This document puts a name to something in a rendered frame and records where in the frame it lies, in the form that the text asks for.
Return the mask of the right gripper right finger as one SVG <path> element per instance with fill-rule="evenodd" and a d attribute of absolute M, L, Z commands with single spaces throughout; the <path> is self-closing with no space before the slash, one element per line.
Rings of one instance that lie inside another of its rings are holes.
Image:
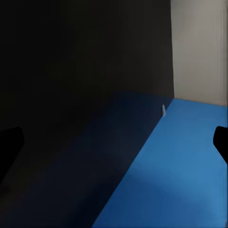
<path fill-rule="evenodd" d="M 213 144 L 228 164 L 228 128 L 221 126 L 216 127 Z"/>

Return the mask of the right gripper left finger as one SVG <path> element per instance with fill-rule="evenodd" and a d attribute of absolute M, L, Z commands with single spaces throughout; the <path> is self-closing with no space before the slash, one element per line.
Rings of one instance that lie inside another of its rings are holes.
<path fill-rule="evenodd" d="M 25 144 L 20 126 L 0 132 L 0 183 Z"/>

